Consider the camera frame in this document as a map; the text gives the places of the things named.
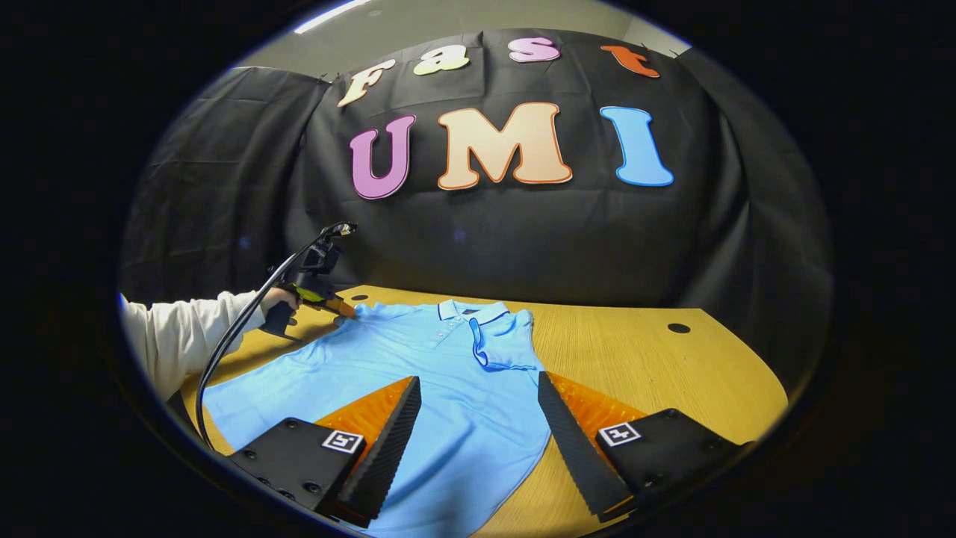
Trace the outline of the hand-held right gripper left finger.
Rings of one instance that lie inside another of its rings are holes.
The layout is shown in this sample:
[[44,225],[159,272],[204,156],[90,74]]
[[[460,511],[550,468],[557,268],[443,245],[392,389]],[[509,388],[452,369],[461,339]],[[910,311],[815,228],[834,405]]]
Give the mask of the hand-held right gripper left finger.
[[406,376],[315,422],[283,418],[228,459],[304,510],[365,529],[382,511],[420,407],[420,379]]

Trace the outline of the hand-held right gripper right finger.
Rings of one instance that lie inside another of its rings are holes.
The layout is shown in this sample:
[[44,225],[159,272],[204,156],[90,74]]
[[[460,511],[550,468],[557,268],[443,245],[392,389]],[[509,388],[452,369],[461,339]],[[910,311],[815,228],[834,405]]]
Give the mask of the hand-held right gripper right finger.
[[658,510],[748,448],[679,409],[645,413],[549,371],[538,374],[537,401],[571,479],[601,523]]

